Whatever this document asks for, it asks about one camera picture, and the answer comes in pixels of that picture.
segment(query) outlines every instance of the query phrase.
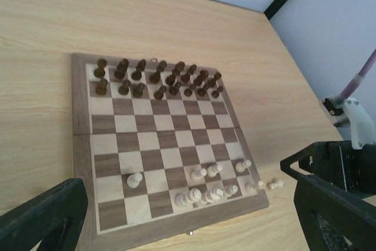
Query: captured chess piece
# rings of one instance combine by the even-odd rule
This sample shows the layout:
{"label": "captured chess piece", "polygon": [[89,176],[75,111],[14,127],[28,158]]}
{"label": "captured chess piece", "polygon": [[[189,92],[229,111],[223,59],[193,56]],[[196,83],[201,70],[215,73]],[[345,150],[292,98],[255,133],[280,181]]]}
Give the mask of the captured chess piece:
{"label": "captured chess piece", "polygon": [[107,60],[106,59],[99,59],[98,62],[96,63],[98,68],[96,68],[94,70],[94,76],[96,78],[102,78],[105,76],[106,74],[106,71],[105,71],[105,67],[107,66]]}
{"label": "captured chess piece", "polygon": [[155,93],[154,98],[157,100],[161,100],[167,91],[167,86],[162,85]]}
{"label": "captured chess piece", "polygon": [[145,59],[142,59],[136,67],[136,70],[132,73],[130,76],[134,81],[139,81],[142,78],[142,72],[145,70],[146,67],[146,61]]}
{"label": "captured chess piece", "polygon": [[100,79],[98,85],[95,88],[95,92],[98,95],[105,95],[107,92],[108,81],[105,78]]}
{"label": "captured chess piece", "polygon": [[159,83],[160,81],[160,73],[162,73],[167,67],[167,62],[165,60],[162,60],[159,62],[159,65],[157,67],[157,71],[153,73],[149,80],[151,83]]}
{"label": "captured chess piece", "polygon": [[223,92],[223,86],[218,86],[218,88],[215,91],[211,92],[212,97],[218,98],[219,94]]}
{"label": "captured chess piece", "polygon": [[176,77],[180,75],[181,71],[184,70],[184,67],[186,66],[186,64],[182,61],[180,61],[179,63],[177,63],[175,65],[175,68],[174,70],[172,70],[172,73],[171,75],[169,75],[165,80],[164,82],[167,84],[167,85],[170,85],[172,86],[174,83],[175,83],[175,80],[176,80]]}
{"label": "captured chess piece", "polygon": [[142,97],[142,95],[143,95],[143,90],[144,90],[144,88],[145,88],[145,84],[143,84],[143,83],[139,83],[137,86],[136,86],[136,88],[133,90],[133,96],[135,97],[135,98],[141,98]]}
{"label": "captured chess piece", "polygon": [[191,85],[189,86],[189,88],[187,88],[185,91],[184,91],[184,95],[185,96],[188,96],[190,97],[192,94],[193,94],[193,91],[196,89],[196,85],[191,83]]}
{"label": "captured chess piece", "polygon": [[125,73],[128,70],[128,66],[129,66],[129,61],[127,59],[121,60],[116,68],[114,77],[117,79],[123,79],[125,77]]}
{"label": "captured chess piece", "polygon": [[196,69],[197,69],[197,65],[193,64],[191,67],[189,67],[189,69],[187,70],[187,72],[180,77],[180,80],[183,83],[188,83],[189,80],[190,80],[190,76],[192,76],[194,74],[194,72],[196,71]]}
{"label": "captured chess piece", "polygon": [[119,87],[119,94],[127,95],[129,93],[130,80],[126,79],[123,81],[122,85]]}

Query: dark square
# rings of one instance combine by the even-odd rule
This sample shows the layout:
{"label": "dark square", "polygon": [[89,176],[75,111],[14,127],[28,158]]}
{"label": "dark square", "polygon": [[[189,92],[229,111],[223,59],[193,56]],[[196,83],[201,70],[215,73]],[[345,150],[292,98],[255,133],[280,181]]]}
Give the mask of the dark square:
{"label": "dark square", "polygon": [[160,150],[141,151],[143,170],[163,169],[163,159]]}
{"label": "dark square", "polygon": [[169,115],[170,109],[166,100],[151,100],[154,115]]}
{"label": "dark square", "polygon": [[119,152],[140,151],[139,138],[136,132],[117,133],[116,141]]}
{"label": "dark square", "polygon": [[205,129],[193,129],[192,135],[195,145],[210,144],[209,137]]}
{"label": "dark square", "polygon": [[172,214],[172,204],[168,191],[149,194],[149,205],[152,218]]}
{"label": "dark square", "polygon": [[113,133],[116,132],[115,117],[113,115],[93,115],[93,133]]}
{"label": "dark square", "polygon": [[131,99],[112,98],[113,113],[115,115],[133,115],[133,103]]}
{"label": "dark square", "polygon": [[129,198],[129,197],[147,194],[145,175],[143,174],[143,172],[141,172],[141,174],[143,176],[142,180],[141,180],[139,186],[136,187],[136,188],[130,188],[127,184],[127,178],[131,175],[131,173],[127,173],[126,175],[122,175],[124,198]]}
{"label": "dark square", "polygon": [[121,174],[118,154],[95,155],[94,164],[97,178]]}
{"label": "dark square", "polygon": [[135,116],[137,132],[156,132],[157,127],[155,126],[153,115],[142,115]]}
{"label": "dark square", "polygon": [[221,129],[224,142],[237,142],[236,134],[234,129]]}
{"label": "dark square", "polygon": [[177,147],[177,140],[173,130],[157,132],[159,146],[161,149]]}
{"label": "dark square", "polygon": [[186,175],[182,167],[166,169],[164,171],[166,172],[169,189],[185,188],[186,186],[188,186]]}
{"label": "dark square", "polygon": [[127,224],[124,199],[98,203],[100,230]]}
{"label": "dark square", "polygon": [[183,166],[197,165],[200,163],[196,147],[179,148]]}
{"label": "dark square", "polygon": [[202,118],[207,129],[219,129],[219,123],[215,115],[203,115]]}

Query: chess piece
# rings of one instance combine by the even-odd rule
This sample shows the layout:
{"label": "chess piece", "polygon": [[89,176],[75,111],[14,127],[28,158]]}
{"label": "chess piece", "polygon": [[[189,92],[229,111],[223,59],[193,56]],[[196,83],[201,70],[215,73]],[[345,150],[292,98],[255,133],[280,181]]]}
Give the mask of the chess piece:
{"label": "chess piece", "polygon": [[119,94],[127,95],[129,93],[130,80],[126,79],[123,81],[122,85],[119,87]]}
{"label": "chess piece", "polygon": [[94,70],[94,76],[95,76],[96,78],[99,78],[99,79],[100,79],[100,78],[104,77],[105,74],[106,74],[105,67],[107,66],[107,60],[101,58],[101,59],[99,59],[99,60],[97,61],[96,64],[97,64],[98,68],[96,68],[96,69]]}
{"label": "chess piece", "polygon": [[143,179],[143,176],[141,173],[134,173],[127,178],[127,185],[130,188],[136,188],[139,186],[142,179]]}
{"label": "chess piece", "polygon": [[213,178],[221,171],[223,171],[223,166],[221,164],[210,166],[209,168],[207,168],[207,176]]}
{"label": "chess piece", "polygon": [[216,86],[217,81],[218,81],[221,77],[222,77],[222,74],[221,74],[220,72],[216,72],[216,73],[214,74],[214,77],[212,77],[211,79],[209,79],[209,80],[207,81],[207,83],[209,84],[209,86],[210,86],[211,88],[213,88],[213,87]]}
{"label": "chess piece", "polygon": [[180,61],[179,63],[177,63],[175,65],[175,68],[174,70],[172,70],[172,73],[171,75],[169,75],[165,80],[164,82],[167,84],[167,85],[170,85],[172,86],[174,83],[175,83],[175,80],[176,80],[176,77],[180,75],[181,71],[184,70],[184,67],[185,67],[185,63]]}
{"label": "chess piece", "polygon": [[146,61],[145,59],[142,59],[136,67],[136,70],[132,73],[130,76],[134,81],[139,81],[142,78],[142,72],[145,70],[146,67]]}
{"label": "chess piece", "polygon": [[190,97],[193,94],[193,91],[196,89],[196,85],[191,83],[189,88],[184,91],[184,95]]}
{"label": "chess piece", "polygon": [[127,59],[121,60],[113,76],[117,79],[123,79],[125,77],[125,73],[128,70],[128,66],[129,66],[129,61]]}
{"label": "chess piece", "polygon": [[200,179],[203,179],[207,174],[207,171],[205,169],[200,169],[200,170],[194,170],[190,174],[190,178],[194,182],[198,182]]}
{"label": "chess piece", "polygon": [[139,83],[137,87],[133,90],[133,96],[135,98],[140,98],[143,95],[143,90],[145,88],[145,85],[143,83]]}
{"label": "chess piece", "polygon": [[180,193],[175,198],[175,204],[177,207],[184,207],[189,204],[193,204],[194,202],[198,202],[201,200],[202,194],[197,188],[192,189],[189,193],[184,194]]}
{"label": "chess piece", "polygon": [[249,160],[244,160],[242,162],[239,162],[235,165],[235,169],[239,172],[239,173],[243,173],[247,168],[249,168],[250,166],[252,166],[252,162],[249,161]]}
{"label": "chess piece", "polygon": [[179,88],[182,86],[182,83],[181,82],[176,82],[175,84],[174,84],[174,86],[171,86],[170,87],[170,93],[171,93],[171,95],[177,95],[178,94],[178,92],[179,92]]}
{"label": "chess piece", "polygon": [[218,86],[218,88],[215,91],[211,92],[212,97],[218,98],[219,93],[223,92],[223,86]]}
{"label": "chess piece", "polygon": [[200,96],[205,96],[208,89],[209,89],[209,84],[205,83],[202,88],[199,88],[199,90],[197,91],[197,94],[200,95]]}
{"label": "chess piece", "polygon": [[162,60],[159,62],[159,65],[157,67],[157,71],[155,73],[153,73],[149,80],[151,83],[159,83],[160,81],[160,73],[162,73],[167,67],[167,63],[165,60]]}
{"label": "chess piece", "polygon": [[191,67],[189,67],[187,72],[180,77],[180,80],[184,83],[188,83],[190,80],[190,76],[194,74],[194,72],[196,71],[196,68],[197,68],[197,65],[193,64]]}
{"label": "chess piece", "polygon": [[95,88],[95,92],[98,95],[105,95],[107,92],[108,81],[105,78],[100,79],[98,85]]}
{"label": "chess piece", "polygon": [[161,100],[167,91],[167,87],[162,85],[155,93],[154,98],[157,100]]}

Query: wooden table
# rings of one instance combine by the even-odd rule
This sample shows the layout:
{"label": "wooden table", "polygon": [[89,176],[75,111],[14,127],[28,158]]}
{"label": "wooden table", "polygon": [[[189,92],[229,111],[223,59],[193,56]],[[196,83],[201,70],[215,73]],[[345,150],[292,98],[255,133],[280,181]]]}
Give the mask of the wooden table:
{"label": "wooden table", "polygon": [[72,52],[221,70],[270,207],[139,249],[304,250],[279,161],[339,140],[263,14],[208,0],[0,0],[0,214],[73,176]]}

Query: dark pawn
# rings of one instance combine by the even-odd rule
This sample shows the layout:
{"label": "dark pawn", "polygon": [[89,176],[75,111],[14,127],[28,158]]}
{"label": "dark pawn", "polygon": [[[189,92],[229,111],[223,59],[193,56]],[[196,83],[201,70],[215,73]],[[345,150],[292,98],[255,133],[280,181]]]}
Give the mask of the dark pawn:
{"label": "dark pawn", "polygon": [[159,62],[159,65],[157,67],[157,71],[152,74],[149,78],[151,83],[159,83],[160,81],[160,73],[162,73],[167,67],[166,61],[162,60]]}
{"label": "dark pawn", "polygon": [[200,96],[205,96],[208,89],[209,89],[209,84],[205,83],[204,86],[197,91],[197,94]]}
{"label": "dark pawn", "polygon": [[94,76],[96,78],[102,78],[102,77],[104,77],[105,74],[106,74],[105,66],[107,66],[106,59],[101,58],[101,59],[98,60],[98,62],[96,64],[97,64],[98,68],[96,68],[94,70]]}
{"label": "dark pawn", "polygon": [[214,98],[218,98],[219,93],[223,92],[223,86],[219,86],[215,91],[212,91],[211,95]]}
{"label": "dark pawn", "polygon": [[129,93],[130,80],[126,79],[123,81],[121,87],[119,87],[119,93],[121,95],[127,95]]}
{"label": "dark pawn", "polygon": [[165,95],[165,92],[167,91],[167,87],[165,85],[162,85],[155,93],[154,98],[157,100],[161,100],[163,96]]}
{"label": "dark pawn", "polygon": [[100,79],[98,85],[95,88],[95,92],[98,95],[105,95],[107,92],[108,81],[106,79]]}
{"label": "dark pawn", "polygon": [[192,76],[194,74],[194,72],[196,71],[196,68],[197,68],[197,65],[193,64],[191,67],[189,67],[189,69],[187,70],[185,75],[182,75],[180,77],[180,80],[184,83],[188,83],[189,80],[190,80],[190,76]]}
{"label": "dark pawn", "polygon": [[215,87],[217,84],[217,81],[222,77],[222,74],[220,72],[216,72],[214,74],[214,77],[208,80],[208,84],[211,88]]}
{"label": "dark pawn", "polygon": [[133,74],[130,76],[133,80],[139,81],[142,78],[142,72],[145,70],[146,67],[146,61],[145,59],[142,59],[136,67],[136,70],[133,72]]}
{"label": "dark pawn", "polygon": [[187,88],[185,91],[184,91],[184,95],[185,96],[191,96],[193,91],[196,89],[196,85],[191,83],[191,85],[189,86],[189,88]]}
{"label": "dark pawn", "polygon": [[170,87],[170,93],[172,95],[177,95],[177,93],[179,92],[179,88],[182,86],[182,83],[181,82],[176,82],[176,84],[174,86],[171,86]]}

